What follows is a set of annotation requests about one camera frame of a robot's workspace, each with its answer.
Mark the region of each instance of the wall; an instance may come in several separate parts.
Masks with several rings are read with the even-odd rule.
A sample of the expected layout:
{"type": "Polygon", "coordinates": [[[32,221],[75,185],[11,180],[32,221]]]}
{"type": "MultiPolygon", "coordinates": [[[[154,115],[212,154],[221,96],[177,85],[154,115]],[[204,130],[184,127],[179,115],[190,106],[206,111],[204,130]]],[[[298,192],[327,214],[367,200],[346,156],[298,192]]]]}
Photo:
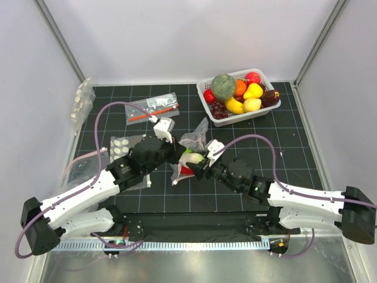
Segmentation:
{"type": "Polygon", "coordinates": [[[114,85],[295,79],[336,0],[46,2],[85,76],[114,85]]]}
{"type": "MultiPolygon", "coordinates": [[[[374,203],[377,203],[376,13],[374,0],[349,1],[299,88],[331,189],[356,186],[374,203]]],[[[376,282],[377,245],[362,249],[374,278],[372,282],[376,282]]]]}
{"type": "MultiPolygon", "coordinates": [[[[49,196],[67,161],[79,82],[35,4],[0,10],[1,282],[25,282],[31,260],[14,255],[22,205],[49,196]]],[[[26,241],[21,252],[29,253],[26,241]]]]}

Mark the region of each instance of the orange strip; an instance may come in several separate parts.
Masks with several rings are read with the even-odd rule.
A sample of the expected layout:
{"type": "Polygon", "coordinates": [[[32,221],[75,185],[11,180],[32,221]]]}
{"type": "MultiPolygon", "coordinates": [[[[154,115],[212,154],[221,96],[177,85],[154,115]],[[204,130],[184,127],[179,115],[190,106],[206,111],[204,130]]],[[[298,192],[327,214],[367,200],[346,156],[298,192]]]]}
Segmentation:
{"type": "MultiPolygon", "coordinates": [[[[156,112],[151,112],[150,114],[151,115],[157,115],[157,114],[165,113],[165,112],[168,112],[170,110],[178,108],[178,106],[179,106],[179,104],[176,104],[176,105],[174,105],[174,107],[166,108],[166,109],[156,111],[156,112]]],[[[128,121],[132,122],[132,121],[136,121],[136,120],[139,120],[139,119],[142,119],[142,118],[147,118],[147,117],[148,117],[148,115],[144,114],[144,115],[141,115],[141,116],[130,118],[130,119],[128,119],[128,121]]]]}

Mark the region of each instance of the cantaloupe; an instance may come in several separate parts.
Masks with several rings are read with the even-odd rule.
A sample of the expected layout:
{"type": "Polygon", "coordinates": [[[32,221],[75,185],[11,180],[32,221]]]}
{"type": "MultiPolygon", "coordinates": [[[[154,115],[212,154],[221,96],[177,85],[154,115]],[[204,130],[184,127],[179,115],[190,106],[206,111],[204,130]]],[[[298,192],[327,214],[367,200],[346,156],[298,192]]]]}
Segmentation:
{"type": "Polygon", "coordinates": [[[211,82],[211,91],[213,95],[222,101],[229,100],[237,90],[236,80],[228,75],[217,75],[211,82]]]}

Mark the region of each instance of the white basket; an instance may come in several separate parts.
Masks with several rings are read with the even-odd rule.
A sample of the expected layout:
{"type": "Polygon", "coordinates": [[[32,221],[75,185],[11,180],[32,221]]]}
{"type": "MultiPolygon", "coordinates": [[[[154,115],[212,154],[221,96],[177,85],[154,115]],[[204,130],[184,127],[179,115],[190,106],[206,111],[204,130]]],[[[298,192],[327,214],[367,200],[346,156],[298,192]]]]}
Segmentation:
{"type": "MultiPolygon", "coordinates": [[[[249,70],[239,71],[239,72],[235,72],[235,73],[230,73],[229,75],[231,75],[235,79],[245,78],[245,76],[250,72],[256,72],[258,75],[260,75],[260,82],[266,86],[266,90],[273,90],[274,89],[272,87],[270,81],[266,78],[266,76],[259,69],[249,69],[249,70]]],[[[214,125],[216,127],[222,127],[222,126],[237,123],[237,122],[240,122],[240,121],[243,121],[243,120],[252,119],[252,118],[255,118],[255,117],[266,115],[272,109],[278,108],[282,103],[279,100],[279,102],[276,103],[273,106],[266,107],[266,108],[263,108],[263,109],[260,109],[260,110],[257,110],[257,111],[244,113],[244,114],[233,114],[232,112],[228,111],[228,118],[224,118],[224,119],[220,119],[220,120],[215,119],[212,116],[211,110],[209,109],[209,107],[208,107],[208,105],[207,105],[207,103],[206,103],[206,101],[203,97],[203,93],[205,92],[205,90],[207,90],[208,88],[211,88],[211,82],[212,82],[213,79],[214,79],[214,77],[208,78],[204,81],[200,81],[199,83],[197,83],[196,87],[198,89],[198,94],[199,94],[201,103],[203,103],[203,106],[204,106],[205,111],[207,112],[207,115],[210,117],[210,119],[212,120],[212,122],[214,123],[214,125]]]]}

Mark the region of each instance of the reflective floor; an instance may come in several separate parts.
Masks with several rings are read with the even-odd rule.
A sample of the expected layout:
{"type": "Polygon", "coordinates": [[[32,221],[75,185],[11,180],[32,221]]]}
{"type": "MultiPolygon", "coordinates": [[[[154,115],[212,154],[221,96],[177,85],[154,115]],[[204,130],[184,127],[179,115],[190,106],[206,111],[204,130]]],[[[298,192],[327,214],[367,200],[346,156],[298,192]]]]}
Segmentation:
{"type": "MultiPolygon", "coordinates": [[[[310,236],[292,238],[287,254],[304,250],[309,242],[310,236]]],[[[294,259],[270,256],[267,251],[140,252],[118,259],[102,256],[50,252],[41,282],[356,282],[340,237],[318,237],[306,255],[294,259]]]]}

